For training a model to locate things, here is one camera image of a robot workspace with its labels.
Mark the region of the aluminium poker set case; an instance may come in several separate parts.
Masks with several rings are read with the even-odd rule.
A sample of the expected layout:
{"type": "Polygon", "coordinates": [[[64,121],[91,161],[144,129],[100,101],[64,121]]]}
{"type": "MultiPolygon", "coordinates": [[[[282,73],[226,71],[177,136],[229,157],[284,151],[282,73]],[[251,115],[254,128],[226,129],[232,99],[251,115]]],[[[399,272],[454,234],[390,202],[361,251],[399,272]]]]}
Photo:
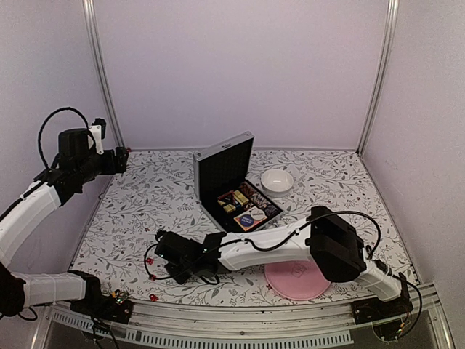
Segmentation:
{"type": "Polygon", "coordinates": [[[221,231],[251,233],[270,227],[284,215],[284,210],[277,203],[247,179],[253,144],[254,135],[246,131],[193,153],[195,195],[201,209],[221,231]],[[253,208],[262,210],[263,207],[254,205],[250,200],[244,206],[236,206],[233,203],[236,210],[228,214],[217,202],[220,196],[240,190],[242,182],[253,185],[269,204],[278,206],[282,212],[276,217],[255,221],[253,227],[244,230],[238,223],[238,217],[250,214],[253,208]]]}

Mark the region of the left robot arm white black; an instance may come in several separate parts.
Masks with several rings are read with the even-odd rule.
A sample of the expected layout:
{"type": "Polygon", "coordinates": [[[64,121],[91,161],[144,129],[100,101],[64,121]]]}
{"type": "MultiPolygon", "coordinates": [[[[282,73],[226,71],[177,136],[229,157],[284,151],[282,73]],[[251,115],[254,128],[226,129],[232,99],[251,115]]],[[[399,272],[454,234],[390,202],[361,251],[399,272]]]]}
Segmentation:
{"type": "Polygon", "coordinates": [[[20,315],[31,306],[59,301],[92,318],[115,318],[124,301],[105,296],[98,277],[72,270],[58,274],[12,273],[8,267],[30,234],[53,212],[63,207],[84,185],[101,175],[123,174],[129,152],[124,147],[105,150],[106,122],[97,118],[84,127],[58,135],[58,153],[52,163],[42,159],[40,172],[1,214],[1,314],[20,315]]]}

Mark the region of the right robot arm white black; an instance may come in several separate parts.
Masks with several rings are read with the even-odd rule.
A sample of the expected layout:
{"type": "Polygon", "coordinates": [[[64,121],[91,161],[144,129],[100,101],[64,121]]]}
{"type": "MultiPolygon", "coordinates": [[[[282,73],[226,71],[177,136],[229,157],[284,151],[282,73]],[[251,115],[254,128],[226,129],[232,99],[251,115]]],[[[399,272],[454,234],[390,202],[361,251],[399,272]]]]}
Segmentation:
{"type": "Polygon", "coordinates": [[[354,281],[374,293],[376,311],[390,317],[409,302],[412,285],[374,259],[376,249],[366,245],[342,215],[343,211],[314,206],[308,217],[289,225],[244,234],[212,233],[201,243],[162,231],[155,254],[167,262],[166,270],[178,284],[193,276],[214,278],[255,265],[313,261],[328,281],[354,281]]]}

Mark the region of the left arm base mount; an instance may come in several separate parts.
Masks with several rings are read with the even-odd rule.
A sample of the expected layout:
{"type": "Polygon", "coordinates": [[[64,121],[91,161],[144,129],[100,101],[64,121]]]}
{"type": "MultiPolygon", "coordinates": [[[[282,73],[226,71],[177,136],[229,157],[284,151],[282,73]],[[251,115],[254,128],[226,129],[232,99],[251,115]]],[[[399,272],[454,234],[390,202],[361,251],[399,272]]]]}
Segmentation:
{"type": "Polygon", "coordinates": [[[115,290],[109,295],[95,293],[70,302],[70,310],[99,320],[128,324],[134,303],[126,291],[115,290]]]}

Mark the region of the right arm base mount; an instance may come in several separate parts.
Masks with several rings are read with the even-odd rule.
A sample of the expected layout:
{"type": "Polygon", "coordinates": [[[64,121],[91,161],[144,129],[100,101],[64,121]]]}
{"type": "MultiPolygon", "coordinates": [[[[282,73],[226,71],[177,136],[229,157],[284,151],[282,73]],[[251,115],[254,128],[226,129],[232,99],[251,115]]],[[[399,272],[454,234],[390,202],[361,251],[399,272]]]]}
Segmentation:
{"type": "Polygon", "coordinates": [[[413,304],[408,297],[398,297],[387,302],[383,302],[375,297],[356,300],[351,303],[350,307],[356,324],[380,321],[410,313],[413,310],[413,304]]]}

